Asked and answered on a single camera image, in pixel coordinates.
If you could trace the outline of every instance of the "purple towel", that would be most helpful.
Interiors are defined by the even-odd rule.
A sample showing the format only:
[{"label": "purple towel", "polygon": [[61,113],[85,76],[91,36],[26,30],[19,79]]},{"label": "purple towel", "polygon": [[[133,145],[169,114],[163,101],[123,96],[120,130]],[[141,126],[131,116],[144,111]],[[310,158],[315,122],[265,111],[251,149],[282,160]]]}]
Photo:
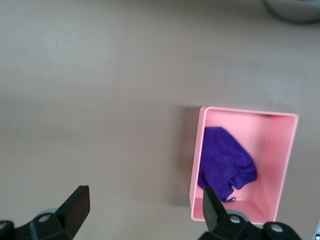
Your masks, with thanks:
[{"label": "purple towel", "polygon": [[222,127],[204,129],[198,185],[212,187],[220,200],[233,202],[233,187],[241,189],[257,179],[257,169],[251,156]]}]

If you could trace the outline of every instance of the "purple cloth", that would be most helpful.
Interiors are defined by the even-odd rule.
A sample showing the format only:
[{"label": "purple cloth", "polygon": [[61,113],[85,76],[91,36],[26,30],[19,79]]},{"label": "purple cloth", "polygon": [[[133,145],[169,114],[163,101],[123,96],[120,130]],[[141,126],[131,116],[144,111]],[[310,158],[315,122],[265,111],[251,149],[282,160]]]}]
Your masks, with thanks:
[{"label": "purple cloth", "polygon": [[239,190],[256,179],[253,159],[230,133],[222,127],[206,127],[198,185],[212,187],[223,202],[233,202],[234,197],[228,199],[232,186]]}]

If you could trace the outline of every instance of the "beige tabletop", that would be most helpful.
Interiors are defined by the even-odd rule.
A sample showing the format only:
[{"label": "beige tabletop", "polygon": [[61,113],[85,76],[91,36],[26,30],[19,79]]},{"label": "beige tabletop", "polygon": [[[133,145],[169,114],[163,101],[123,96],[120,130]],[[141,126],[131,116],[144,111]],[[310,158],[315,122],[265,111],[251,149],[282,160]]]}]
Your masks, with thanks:
[{"label": "beige tabletop", "polygon": [[196,240],[189,184],[201,106],[298,114],[277,220],[320,219],[320,25],[259,0],[0,3],[0,219],[89,185],[77,240]]}]

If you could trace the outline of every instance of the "table surface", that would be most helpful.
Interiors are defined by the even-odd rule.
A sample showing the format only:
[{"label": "table surface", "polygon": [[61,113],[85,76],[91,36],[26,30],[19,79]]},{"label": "table surface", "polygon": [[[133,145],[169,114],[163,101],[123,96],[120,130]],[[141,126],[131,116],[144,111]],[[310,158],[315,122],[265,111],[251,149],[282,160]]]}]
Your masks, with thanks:
[{"label": "table surface", "polygon": [[259,0],[2,1],[0,218],[21,226],[89,185],[77,240],[198,239],[198,111],[216,106],[299,115],[277,220],[312,239],[319,42]]}]

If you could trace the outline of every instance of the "pink box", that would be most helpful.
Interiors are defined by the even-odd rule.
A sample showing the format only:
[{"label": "pink box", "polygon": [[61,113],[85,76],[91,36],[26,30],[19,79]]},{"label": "pink box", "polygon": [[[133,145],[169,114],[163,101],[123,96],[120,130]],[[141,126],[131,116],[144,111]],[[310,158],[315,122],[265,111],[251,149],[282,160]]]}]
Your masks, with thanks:
[{"label": "pink box", "polygon": [[204,221],[203,190],[198,175],[205,127],[225,128],[251,155],[258,179],[234,190],[227,210],[244,213],[253,224],[276,221],[298,115],[281,112],[202,107],[199,113],[190,184],[191,218]]}]

